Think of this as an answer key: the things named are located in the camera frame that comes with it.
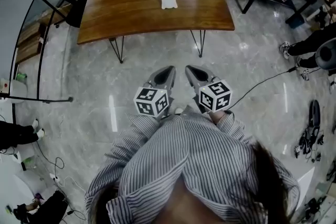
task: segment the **striped shirt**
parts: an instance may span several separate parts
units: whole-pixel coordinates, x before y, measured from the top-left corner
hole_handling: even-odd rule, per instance
[[[159,123],[129,115],[132,126],[113,142],[112,150],[86,193],[90,209],[103,188],[119,184],[118,197],[106,205],[111,223],[150,223],[182,177],[186,188],[221,219],[235,223],[267,223],[254,201],[258,180],[252,144],[233,113],[215,125],[206,114],[187,107]],[[275,159],[289,190],[288,214],[298,203],[297,181]]]

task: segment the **black pants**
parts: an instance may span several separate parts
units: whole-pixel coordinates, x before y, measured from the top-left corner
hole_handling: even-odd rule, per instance
[[[35,214],[28,213],[29,223],[59,224],[68,208],[68,203],[64,201],[64,198],[63,193],[57,190]]]
[[[24,145],[38,140],[37,134],[33,133],[34,128],[30,126],[21,126],[13,123],[0,121],[0,150],[6,150],[9,147]]]
[[[328,40],[336,37],[336,24],[328,25],[323,30],[313,32],[306,40],[296,43],[288,49],[288,54],[292,56],[316,52],[317,49]],[[301,59],[299,66],[305,68],[318,67],[315,61],[315,54],[308,59]]]

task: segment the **metal hairpin leg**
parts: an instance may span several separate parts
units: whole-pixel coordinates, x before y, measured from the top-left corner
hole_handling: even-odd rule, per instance
[[[118,48],[117,38],[109,38],[109,41],[110,41],[110,43],[111,43],[111,46],[112,46],[112,48],[113,48],[113,50],[114,50],[114,52],[115,52],[115,55],[117,55],[118,60],[119,60],[120,63],[123,63],[123,60],[122,60],[122,52],[123,52],[123,50],[124,50],[124,37],[125,37],[125,36],[122,36],[121,53],[119,53],[119,48]],[[116,48],[117,48],[117,50],[114,48],[114,45],[113,45],[113,43],[112,43],[113,41],[116,43]]]
[[[203,56],[203,47],[204,47],[204,40],[205,40],[205,31],[203,32],[203,38],[202,38],[202,30],[199,31],[199,38],[201,40],[201,50],[199,50],[198,48],[198,45],[197,45],[197,42],[196,42],[196,39],[195,39],[195,36],[194,36],[194,33],[192,30],[190,30],[191,34],[193,35],[193,38],[194,38],[194,41],[195,41],[195,45],[197,47],[197,50],[198,50],[198,53],[199,53],[199,57],[201,58]]]

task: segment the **marble floor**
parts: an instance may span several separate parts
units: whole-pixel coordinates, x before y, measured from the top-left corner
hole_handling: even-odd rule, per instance
[[[51,161],[59,156],[65,162],[65,168],[57,170],[61,183],[67,176],[76,181],[67,178],[62,189],[77,210],[84,211],[82,189],[88,188],[111,142],[129,126],[124,114],[135,113],[135,92],[152,72],[176,66],[172,93],[175,108],[193,105],[193,89],[184,75],[186,65],[207,67],[225,79],[234,90],[233,102],[259,81],[294,65],[293,59],[286,61],[280,55],[278,44],[284,40],[300,41],[309,31],[304,27],[292,30],[285,24],[291,10],[256,1],[243,15],[236,0],[227,2],[236,30],[207,31],[203,58],[198,57],[189,31],[126,36],[121,65],[107,40],[78,46],[78,29],[66,23],[58,29],[51,28],[43,58],[40,97],[72,96],[74,101],[52,104],[25,101],[16,105],[16,117],[22,125],[39,119],[46,131],[46,137],[40,141],[41,149]],[[28,96],[32,98],[36,96],[38,63],[39,56],[19,66],[20,72],[28,75]],[[309,81],[303,81],[298,72],[283,74],[260,85],[233,108],[245,122],[247,132],[275,155],[284,152],[293,156],[292,148],[308,123],[309,102],[319,100],[325,144],[320,148],[321,162],[315,163],[311,193],[317,182],[324,180],[336,146],[331,133],[335,92],[329,92],[328,79],[322,70],[311,74]],[[35,170],[48,181],[54,167],[34,147]],[[84,223],[73,215],[66,221]]]

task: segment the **person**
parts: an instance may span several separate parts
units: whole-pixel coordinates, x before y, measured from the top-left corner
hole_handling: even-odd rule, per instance
[[[20,220],[21,224],[59,224],[68,208],[64,194],[57,190],[44,204],[40,203],[41,199],[41,195],[37,194],[31,204],[18,205],[13,210],[16,219]],[[39,208],[35,214],[29,213],[37,209],[38,206]]]
[[[231,111],[129,119],[86,192],[88,223],[289,223],[298,182]]]
[[[333,7],[331,13],[336,14],[336,7]],[[315,60],[315,54],[308,59],[302,59],[300,56],[309,52],[316,52],[321,45],[335,37],[336,24],[330,24],[323,30],[314,31],[306,40],[296,44],[290,45],[289,42],[285,41],[279,46],[279,49],[286,60],[290,56],[299,56],[296,63],[297,67],[316,68],[318,65]],[[331,58],[331,51],[328,48],[322,49],[321,57],[329,60]]]
[[[38,120],[35,119],[29,126],[0,121],[0,130],[3,134],[0,140],[0,150],[7,150],[17,145],[29,144],[40,140],[45,135],[44,129],[38,128]]]

